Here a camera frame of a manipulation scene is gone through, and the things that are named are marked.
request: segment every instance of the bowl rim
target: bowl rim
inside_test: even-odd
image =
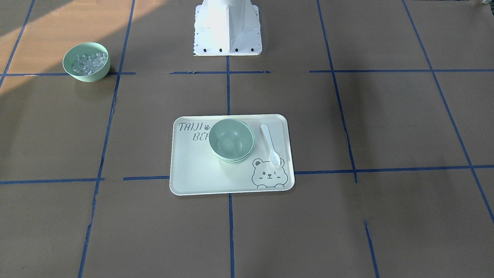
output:
[[[248,130],[250,131],[250,135],[252,137],[252,146],[250,146],[250,149],[249,151],[241,156],[241,157],[235,157],[235,158],[228,158],[228,157],[224,157],[222,155],[220,155],[219,153],[217,153],[215,151],[215,149],[213,148],[212,144],[211,144],[211,131],[213,131],[213,128],[219,123],[219,122],[224,122],[224,121],[229,121],[229,120],[233,120],[234,122],[237,122],[237,123],[240,123],[242,126],[244,127],[247,127]],[[209,147],[210,149],[212,150],[212,152],[214,153],[214,155],[221,161],[223,162],[227,162],[227,163],[235,163],[235,162],[240,162],[240,161],[243,161],[245,160],[250,154],[252,154],[252,151],[254,150],[254,146],[255,146],[255,134],[254,134],[254,130],[244,121],[241,121],[241,120],[238,120],[238,119],[234,119],[234,118],[226,118],[226,119],[222,119],[222,120],[219,120],[217,121],[216,123],[213,124],[213,126],[211,127],[211,129],[209,130],[209,136],[208,136],[208,142],[209,142]]]
[[[66,59],[68,59],[68,54],[70,52],[72,52],[74,49],[78,48],[78,47],[81,47],[81,46],[100,46],[104,49],[104,52],[106,52],[106,54],[108,55],[108,59],[107,61],[105,62],[105,64],[101,67],[100,70],[96,71],[96,72],[93,72],[91,74],[88,74],[88,75],[77,75],[77,74],[72,74],[70,69],[67,69],[65,68],[65,61]],[[97,43],[97,42],[85,42],[85,43],[80,43],[78,45],[75,45],[73,47],[71,47],[66,53],[65,55],[63,56],[63,59],[62,59],[62,67],[63,69],[65,70],[66,73],[68,73],[69,75],[73,76],[73,77],[82,77],[83,79],[85,79],[85,77],[92,77],[94,75],[96,75],[97,73],[99,73],[101,70],[103,70],[103,68],[108,64],[108,62],[110,61],[110,54],[108,53],[108,49],[106,49],[106,47],[100,43]]]

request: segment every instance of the bowl of ice cubes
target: bowl of ice cubes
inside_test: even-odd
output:
[[[64,70],[77,80],[95,82],[110,71],[110,57],[98,43],[83,43],[71,48],[63,58]]]

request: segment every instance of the grid line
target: grid line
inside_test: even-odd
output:
[[[227,115],[230,111],[230,56],[226,56],[226,102]],[[235,278],[235,250],[233,243],[233,200],[232,194],[228,193],[228,221],[230,224],[230,278]]]
[[[321,5],[319,3],[319,0],[316,0],[316,1],[317,1],[317,9],[319,12],[319,19],[321,21],[321,28],[323,30],[323,35],[324,35],[324,42],[326,43],[326,51],[328,52],[329,66],[331,68],[331,75],[333,77],[333,84],[334,84],[334,90],[336,92],[336,99],[338,100],[338,107],[340,109],[341,121],[343,123],[343,129],[345,130],[345,135],[346,135],[346,142],[348,144],[348,154],[350,155],[350,162],[352,164],[352,170],[353,170],[353,176],[355,178],[355,183],[357,183],[357,172],[355,171],[355,162],[353,159],[352,145],[350,144],[350,137],[348,135],[348,130],[346,128],[345,115],[343,113],[343,105],[341,105],[341,99],[340,99],[340,95],[339,95],[339,91],[338,91],[338,83],[336,82],[336,74],[334,73],[333,60],[331,59],[331,51],[329,50],[328,37],[326,35],[326,28],[324,27],[323,14],[321,12]]]
[[[264,74],[271,73],[270,70],[249,70],[249,71],[174,71],[169,74]]]
[[[0,185],[56,184],[56,183],[75,183],[75,182],[86,183],[86,182],[95,182],[98,180],[104,181],[105,178],[0,181]]]
[[[129,36],[129,33],[130,33],[130,27],[132,25],[132,17],[133,17],[133,14],[134,14],[134,6],[135,6],[135,0],[132,0],[132,6],[130,8],[130,15],[129,15],[128,24],[127,24],[127,31],[126,31],[126,34],[125,34],[125,40],[123,42],[122,56],[120,58],[120,66],[119,66],[119,71],[118,71],[118,75],[117,75],[117,82],[115,84],[115,91],[113,92],[112,105],[111,105],[111,108],[110,108],[110,116],[108,118],[108,125],[107,125],[107,128],[106,128],[105,141],[103,143],[103,151],[101,153],[101,163],[99,165],[99,170],[98,170],[98,180],[96,181],[96,185],[94,187],[94,195],[93,195],[92,207],[91,207],[91,218],[90,218],[90,221],[89,221],[89,225],[87,226],[86,237],[85,237],[85,241],[84,241],[84,248],[83,248],[83,251],[82,251],[81,265],[79,267],[79,275],[78,275],[78,278],[82,278],[82,273],[84,271],[84,263],[85,263],[86,254],[87,254],[87,247],[89,245],[89,237],[91,235],[92,222],[93,222],[93,219],[94,219],[94,210],[96,208],[96,196],[98,195],[99,185],[100,185],[100,178],[101,178],[101,174],[102,174],[102,171],[103,171],[103,165],[104,165],[104,162],[105,162],[106,148],[108,146],[108,138],[110,136],[110,128],[111,128],[111,125],[112,125],[113,112],[115,111],[115,102],[117,100],[117,93],[118,93],[118,90],[119,90],[120,77],[122,76],[121,73],[122,73],[122,68],[123,68],[123,65],[124,65],[125,51],[127,49],[127,41],[128,41],[128,36]]]
[[[379,269],[377,268],[377,260],[375,259],[374,245],[372,243],[371,232],[369,231],[369,223],[367,217],[365,219],[367,241],[369,242],[370,256],[372,257],[372,265],[374,265],[375,278],[379,278]]]
[[[487,201],[486,195],[484,194],[484,190],[482,189],[482,185],[480,184],[480,181],[477,177],[477,173],[475,172],[475,169],[472,165],[472,162],[470,160],[470,156],[468,155],[468,152],[466,150],[466,147],[463,143],[463,140],[461,138],[460,132],[458,130],[458,127],[456,126],[456,123],[454,122],[453,114],[451,113],[451,110],[448,106],[448,103],[446,102],[446,98],[444,97],[443,90],[441,89],[441,85],[439,84],[439,81],[437,79],[436,73],[433,70],[431,61],[429,59],[429,56],[427,55],[427,52],[425,51],[424,44],[422,43],[422,39],[420,38],[420,35],[418,34],[417,28],[415,26],[415,23],[413,22],[412,15],[410,14],[410,11],[408,10],[408,6],[405,3],[405,0],[402,0],[403,6],[405,7],[405,11],[407,12],[408,18],[410,19],[410,23],[412,24],[413,30],[415,31],[415,35],[417,36],[418,42],[420,43],[420,47],[422,48],[422,51],[424,53],[425,59],[427,60],[427,63],[429,64],[429,68],[431,70],[432,76],[434,77],[434,81],[436,82],[437,89],[439,90],[439,94],[441,95],[441,98],[443,100],[444,106],[446,108],[446,111],[448,112],[448,116],[450,117],[451,124],[454,127],[454,131],[456,132],[456,136],[458,137],[458,140],[460,142],[461,148],[463,149],[463,153],[465,154],[466,160],[468,162],[468,166],[470,167],[470,171],[472,172],[472,175],[475,179],[475,182],[477,183],[477,187],[480,191],[480,194],[482,196],[482,199],[484,200],[484,204],[487,208],[487,211],[491,217],[491,220],[494,224],[494,215],[491,209],[491,206],[489,205],[489,202]]]
[[[494,169],[494,165],[473,165],[474,169]],[[439,170],[465,170],[470,169],[469,165],[460,166],[433,166],[433,167],[403,167],[403,168],[374,168],[374,169],[355,169],[357,173],[385,173],[385,172],[419,172],[419,171],[439,171]],[[314,170],[314,171],[295,171],[295,175],[324,175],[324,174],[349,174],[353,169],[343,170]],[[123,177],[124,181],[138,180],[167,180],[170,176],[136,176]]]
[[[10,67],[10,63],[12,62],[12,59],[14,58],[14,54],[15,54],[15,51],[17,50],[17,46],[19,45],[19,42],[21,41],[21,37],[24,34],[24,29],[26,29],[29,18],[31,17],[31,12],[33,11],[34,2],[35,2],[35,0],[31,1],[31,5],[29,6],[29,10],[28,10],[28,13],[26,15],[26,19],[24,20],[24,23],[22,24],[22,28],[21,28],[21,31],[19,32],[19,36],[17,37],[17,40],[15,41],[14,48],[12,49],[12,52],[10,53],[10,57],[8,58],[7,65],[5,66],[3,74],[0,78],[0,88],[3,84],[5,77],[7,76],[8,68]]]
[[[108,75],[118,75],[118,72],[109,72]],[[121,75],[136,75],[135,71],[121,72]],[[5,76],[68,76],[66,72],[46,72],[46,73],[7,73]]]
[[[361,72],[494,72],[494,69],[361,69],[361,70],[309,70],[309,73],[361,73]]]

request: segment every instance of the white spoon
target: white spoon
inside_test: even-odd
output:
[[[271,164],[273,164],[274,167],[279,167],[281,165],[281,158],[280,155],[277,152],[275,152],[273,141],[271,140],[271,133],[269,133],[268,125],[262,124],[261,130],[262,130],[262,134],[264,135],[264,138],[266,138],[266,142],[268,142],[268,146],[270,150],[269,160],[271,161]]]

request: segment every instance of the tray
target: tray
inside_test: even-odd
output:
[[[208,130],[226,118],[244,121],[254,131],[254,150],[239,164],[219,161],[209,146]],[[273,146],[282,159],[279,168],[269,162],[269,148],[261,133],[263,123],[269,126]],[[284,191],[294,184],[288,124],[282,115],[190,116],[173,123],[170,190],[174,194]]]

